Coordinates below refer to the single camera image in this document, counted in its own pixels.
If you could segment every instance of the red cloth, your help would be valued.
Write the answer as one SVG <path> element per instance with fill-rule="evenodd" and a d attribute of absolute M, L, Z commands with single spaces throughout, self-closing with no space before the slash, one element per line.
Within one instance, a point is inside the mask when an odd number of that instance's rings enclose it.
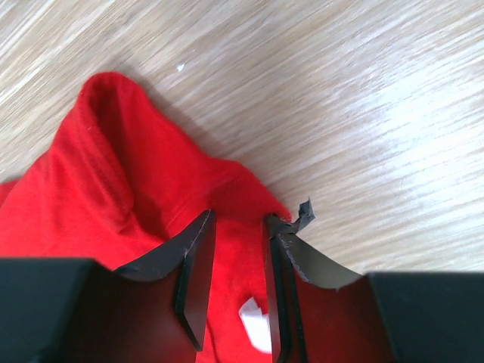
<path fill-rule="evenodd" d="M 218 226 L 201 362 L 270 362 L 238 309 L 267 309 L 262 217 L 289 212 L 241 164 L 208 157 L 118 73 L 83 86 L 50 149 L 0 186 L 0 255 L 93 257 L 116 268 L 205 209 Z"/>

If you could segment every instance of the red fabric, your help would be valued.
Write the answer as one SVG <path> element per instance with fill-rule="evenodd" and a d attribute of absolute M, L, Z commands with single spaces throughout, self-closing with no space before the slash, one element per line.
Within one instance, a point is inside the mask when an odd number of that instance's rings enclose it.
<path fill-rule="evenodd" d="M 218 227 L 197 361 L 269 363 L 237 312 L 251 296 L 266 309 L 262 217 L 289 212 L 241 164 L 202 153 L 118 73 L 90 78 L 50 149 L 0 186 L 0 255 L 87 256 L 116 268 L 205 209 Z"/>

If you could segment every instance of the wood grain surface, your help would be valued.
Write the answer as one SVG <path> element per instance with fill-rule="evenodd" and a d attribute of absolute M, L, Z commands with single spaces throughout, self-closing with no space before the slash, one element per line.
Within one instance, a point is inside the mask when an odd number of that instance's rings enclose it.
<path fill-rule="evenodd" d="M 484 2 L 0 0 L 0 181 L 118 70 L 356 271 L 484 269 Z"/>

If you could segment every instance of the black plastic piece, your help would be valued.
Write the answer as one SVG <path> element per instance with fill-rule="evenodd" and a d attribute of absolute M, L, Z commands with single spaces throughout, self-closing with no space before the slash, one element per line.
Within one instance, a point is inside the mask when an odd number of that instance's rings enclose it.
<path fill-rule="evenodd" d="M 2 363 L 193 363 L 203 346 L 215 215 L 109 271 L 88 259 L 0 259 Z"/>
<path fill-rule="evenodd" d="M 274 362 L 484 361 L 484 274 L 361 276 L 298 238 L 298 221 L 266 218 Z"/>

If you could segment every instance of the white tag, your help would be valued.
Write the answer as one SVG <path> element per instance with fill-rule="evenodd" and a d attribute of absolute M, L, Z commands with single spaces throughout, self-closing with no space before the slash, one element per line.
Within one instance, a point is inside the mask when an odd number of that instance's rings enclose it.
<path fill-rule="evenodd" d="M 239 310 L 240 319 L 249 336 L 252 346 L 263 353 L 271 354 L 271 328 L 268 314 L 262 314 L 253 297 L 247 300 Z"/>

